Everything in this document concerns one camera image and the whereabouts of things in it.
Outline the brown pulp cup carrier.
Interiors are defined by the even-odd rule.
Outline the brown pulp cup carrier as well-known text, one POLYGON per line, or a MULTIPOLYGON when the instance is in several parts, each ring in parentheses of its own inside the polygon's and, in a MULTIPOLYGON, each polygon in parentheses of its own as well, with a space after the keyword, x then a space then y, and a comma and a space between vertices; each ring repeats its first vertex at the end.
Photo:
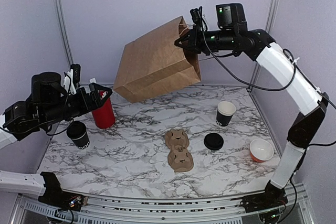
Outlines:
POLYGON ((167 161, 176 173, 189 172, 194 167, 191 153, 188 151, 190 144, 187 133, 183 129, 170 129, 164 135, 165 145, 170 149, 167 161))

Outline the aluminium frame post left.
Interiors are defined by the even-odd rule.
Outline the aluminium frame post left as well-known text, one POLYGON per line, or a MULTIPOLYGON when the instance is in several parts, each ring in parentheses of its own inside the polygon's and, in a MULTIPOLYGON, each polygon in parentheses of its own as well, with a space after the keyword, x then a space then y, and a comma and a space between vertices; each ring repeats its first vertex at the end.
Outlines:
POLYGON ((54 0, 55 10, 56 10, 56 16, 58 21, 58 26, 60 30, 61 35, 61 41, 62 45, 65 50, 66 60, 69 66, 71 66, 74 63, 74 59, 71 52, 70 42, 68 39, 67 29, 66 29, 66 23, 64 18, 64 11, 62 7, 62 1, 61 0, 54 0))

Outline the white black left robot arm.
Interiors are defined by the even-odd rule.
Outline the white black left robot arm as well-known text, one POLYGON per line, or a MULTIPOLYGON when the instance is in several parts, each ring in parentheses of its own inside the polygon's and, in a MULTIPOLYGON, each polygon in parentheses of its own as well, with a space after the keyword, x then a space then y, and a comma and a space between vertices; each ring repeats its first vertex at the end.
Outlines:
POLYGON ((63 120, 64 102, 47 110, 54 118, 37 121, 28 119, 33 125, 27 128, 18 127, 14 107, 19 101, 25 101, 31 88, 14 81, 1 82, 1 218, 8 222, 17 193, 29 193, 42 196, 45 191, 45 179, 36 172, 37 164, 44 153, 45 141, 49 136, 42 133, 41 126, 49 126, 63 120))

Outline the orange white bowl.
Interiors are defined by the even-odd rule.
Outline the orange white bowl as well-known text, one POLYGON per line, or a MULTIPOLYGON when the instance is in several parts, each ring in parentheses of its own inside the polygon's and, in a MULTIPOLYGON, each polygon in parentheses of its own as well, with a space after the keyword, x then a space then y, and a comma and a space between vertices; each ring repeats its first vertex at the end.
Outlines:
POLYGON ((272 159, 274 155, 274 148, 269 142, 265 140, 255 139, 252 140, 249 145, 249 152, 251 158, 254 161, 258 163, 263 163, 272 159))

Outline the black paper coffee cup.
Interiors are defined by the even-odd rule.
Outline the black paper coffee cup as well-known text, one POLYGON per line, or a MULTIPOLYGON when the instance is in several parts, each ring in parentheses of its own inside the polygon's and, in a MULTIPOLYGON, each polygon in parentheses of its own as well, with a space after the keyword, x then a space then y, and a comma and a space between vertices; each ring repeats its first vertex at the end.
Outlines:
POLYGON ((228 101, 221 101, 217 105, 216 124, 222 127, 227 126, 235 112, 236 107, 233 103, 228 101))
POLYGON ((67 128, 66 134, 80 150, 89 147, 90 140, 84 123, 80 121, 72 122, 67 128))

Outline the red cylindrical container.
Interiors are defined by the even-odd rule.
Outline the red cylindrical container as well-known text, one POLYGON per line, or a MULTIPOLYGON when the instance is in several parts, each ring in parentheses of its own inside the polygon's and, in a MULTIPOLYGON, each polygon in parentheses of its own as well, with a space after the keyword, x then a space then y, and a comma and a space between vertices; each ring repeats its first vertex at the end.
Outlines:
POLYGON ((112 108, 111 99, 108 98, 104 105, 94 111, 92 116, 96 126, 100 129, 107 129, 115 124, 115 116, 112 108))

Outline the aluminium frame post right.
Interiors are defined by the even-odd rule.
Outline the aluminium frame post right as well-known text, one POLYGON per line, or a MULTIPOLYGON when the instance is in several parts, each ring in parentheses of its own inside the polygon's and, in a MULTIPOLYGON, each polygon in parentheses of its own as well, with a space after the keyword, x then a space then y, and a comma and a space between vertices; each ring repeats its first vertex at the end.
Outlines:
MULTIPOLYGON (((269 11, 268 11, 267 20, 266 20, 266 27, 265 27, 265 31, 267 33, 270 33, 274 26, 278 5, 279 5, 279 0, 270 0, 270 6, 269 6, 269 11)), ((260 66, 255 64, 253 74, 250 79, 251 84, 256 85, 259 73, 260 73, 260 66)))

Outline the black plastic cup lid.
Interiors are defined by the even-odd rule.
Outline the black plastic cup lid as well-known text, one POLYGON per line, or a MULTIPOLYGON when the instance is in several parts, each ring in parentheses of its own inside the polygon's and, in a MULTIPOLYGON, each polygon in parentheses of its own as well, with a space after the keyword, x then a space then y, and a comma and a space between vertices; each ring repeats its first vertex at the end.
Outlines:
POLYGON ((204 145, 211 151, 217 151, 223 147, 224 139, 217 133, 209 133, 204 137, 204 145))
POLYGON ((72 122, 66 130, 67 136, 72 140, 82 138, 86 133, 86 126, 80 121, 72 122))

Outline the brown cardboard box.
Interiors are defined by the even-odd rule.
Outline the brown cardboard box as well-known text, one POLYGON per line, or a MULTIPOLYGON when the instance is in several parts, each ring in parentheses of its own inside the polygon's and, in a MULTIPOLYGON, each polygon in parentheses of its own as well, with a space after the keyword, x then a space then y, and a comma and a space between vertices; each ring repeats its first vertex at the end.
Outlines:
POLYGON ((198 55, 174 44, 187 32, 179 16, 126 44, 114 91, 137 103, 199 83, 198 55))

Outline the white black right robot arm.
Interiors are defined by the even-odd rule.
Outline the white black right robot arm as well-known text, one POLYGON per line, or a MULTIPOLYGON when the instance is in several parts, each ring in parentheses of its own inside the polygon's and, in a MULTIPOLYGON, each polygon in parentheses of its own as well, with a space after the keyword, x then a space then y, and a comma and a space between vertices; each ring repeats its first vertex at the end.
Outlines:
POLYGON ((321 92, 299 69, 292 53, 282 48, 276 40, 262 29, 235 32, 202 31, 194 27, 182 33, 174 45, 195 52, 213 56, 216 52, 230 50, 233 55, 246 54, 252 61, 265 69, 280 87, 272 92, 285 92, 296 107, 296 116, 287 133, 280 162, 262 193, 242 198, 241 205, 246 212, 265 210, 287 203, 285 187, 292 183, 295 173, 301 168, 312 140, 325 119, 329 97, 321 92))

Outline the aluminium frame post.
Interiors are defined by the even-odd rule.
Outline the aluminium frame post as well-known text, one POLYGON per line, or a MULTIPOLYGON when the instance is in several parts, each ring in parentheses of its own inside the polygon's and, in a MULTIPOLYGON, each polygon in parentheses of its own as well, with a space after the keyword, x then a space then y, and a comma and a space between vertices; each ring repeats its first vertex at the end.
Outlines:
POLYGON ((61 0, 54 0, 55 10, 56 10, 56 16, 58 21, 58 26, 60 30, 61 35, 61 41, 62 45, 65 50, 66 60, 69 66, 71 66, 74 63, 74 59, 71 52, 70 42, 68 39, 67 29, 66 29, 66 23, 64 18, 64 11, 62 7, 62 1, 61 0))
MULTIPOLYGON (((279 0, 270 0, 270 6, 269 6, 269 11, 268 11, 267 20, 266 20, 266 27, 265 27, 265 31, 267 33, 270 33, 274 26, 278 5, 279 5, 279 0)), ((251 84, 256 85, 259 73, 260 73, 260 66, 255 64, 253 74, 250 79, 251 84)))

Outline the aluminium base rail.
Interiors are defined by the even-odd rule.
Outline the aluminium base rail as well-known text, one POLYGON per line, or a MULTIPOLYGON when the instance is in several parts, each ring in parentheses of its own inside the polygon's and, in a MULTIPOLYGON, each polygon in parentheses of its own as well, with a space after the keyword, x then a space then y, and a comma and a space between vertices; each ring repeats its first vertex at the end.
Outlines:
POLYGON ((9 223, 314 223, 303 184, 288 185, 273 205, 261 191, 211 198, 141 199, 98 195, 75 198, 62 209, 19 195, 9 223))

